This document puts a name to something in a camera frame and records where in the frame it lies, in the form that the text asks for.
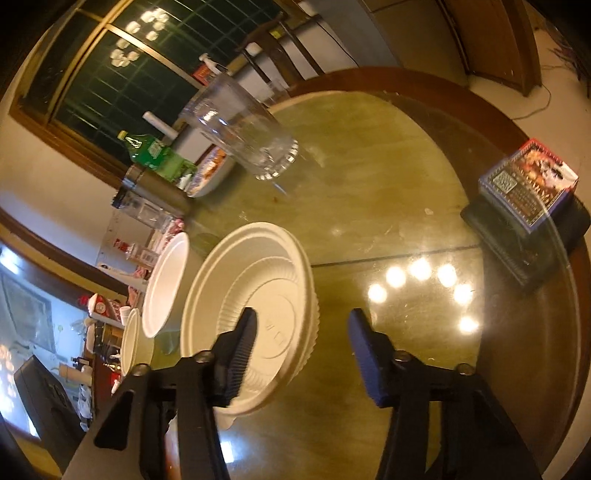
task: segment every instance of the window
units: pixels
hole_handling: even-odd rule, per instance
[[[52,279],[52,288],[68,289]],[[72,402],[79,386],[58,375],[60,363],[70,364],[83,350],[83,320],[87,313],[46,289],[43,273],[7,248],[0,252],[0,413],[13,426],[37,436],[20,399],[15,372],[35,355],[58,378]]]
[[[290,4],[291,0],[281,0]],[[35,135],[118,187],[129,158],[117,133],[161,134],[200,88],[199,56],[228,64],[248,33],[273,19],[273,0],[86,0],[50,32],[25,73],[12,115]]]
[[[150,110],[172,125],[196,90],[158,60],[121,40],[111,32],[100,39],[72,81],[55,119],[128,166],[131,161],[117,133],[129,130],[161,136],[142,119],[144,112]],[[124,50],[118,48],[125,44]],[[137,59],[116,67],[111,59],[116,50]]]

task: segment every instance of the cable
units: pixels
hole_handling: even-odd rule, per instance
[[[527,115],[516,116],[515,118],[512,118],[511,120],[513,120],[514,122],[516,120],[525,120],[526,118],[529,118],[532,115],[543,112],[544,110],[546,110],[550,106],[550,102],[552,101],[552,92],[550,90],[548,90],[548,87],[546,85],[544,85],[543,83],[542,83],[542,87],[544,87],[546,89],[546,92],[548,92],[548,102],[546,103],[546,105],[543,106],[542,108],[537,108],[536,110],[528,113]]]
[[[339,46],[339,48],[340,48],[341,50],[343,50],[343,51],[345,52],[345,54],[346,54],[346,55],[347,55],[347,56],[348,56],[348,57],[349,57],[351,60],[353,60],[353,62],[354,62],[354,63],[355,63],[357,66],[359,66],[359,63],[357,63],[357,62],[355,61],[355,59],[354,59],[354,58],[351,56],[351,54],[350,54],[348,51],[346,51],[346,50],[343,48],[343,46],[342,46],[342,45],[339,43],[339,41],[338,41],[336,38],[334,38],[334,36],[332,36],[332,35],[331,35],[331,33],[330,33],[328,30],[326,30],[326,29],[325,29],[325,28],[324,28],[324,27],[323,27],[323,26],[320,24],[320,21],[319,21],[319,20],[314,20],[314,22],[316,22],[316,25],[318,25],[318,26],[319,26],[319,27],[320,27],[322,30],[324,30],[324,31],[326,32],[326,34],[327,34],[327,35],[328,35],[330,38],[332,38],[332,39],[335,41],[335,43],[336,43],[336,44]]]

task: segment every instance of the cup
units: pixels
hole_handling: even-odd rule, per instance
[[[233,78],[217,75],[181,117],[259,180],[273,180],[294,162],[298,142]]]

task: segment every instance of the wall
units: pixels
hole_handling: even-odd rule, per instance
[[[115,190],[8,115],[29,58],[0,102],[0,207],[48,242],[94,265],[113,214]]]

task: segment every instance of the round table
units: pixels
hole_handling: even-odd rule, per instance
[[[366,395],[352,356],[355,307],[426,364],[476,365],[543,471],[589,367],[586,247],[570,263],[557,252],[563,260],[526,293],[460,218],[478,178],[525,134],[468,90],[403,69],[334,72],[290,95],[272,112],[304,157],[277,185],[235,168],[194,217],[219,235],[254,221],[288,229],[313,266],[320,304],[307,365],[268,406],[220,433],[232,478],[375,476],[390,412]],[[436,419],[437,406],[431,412]]]

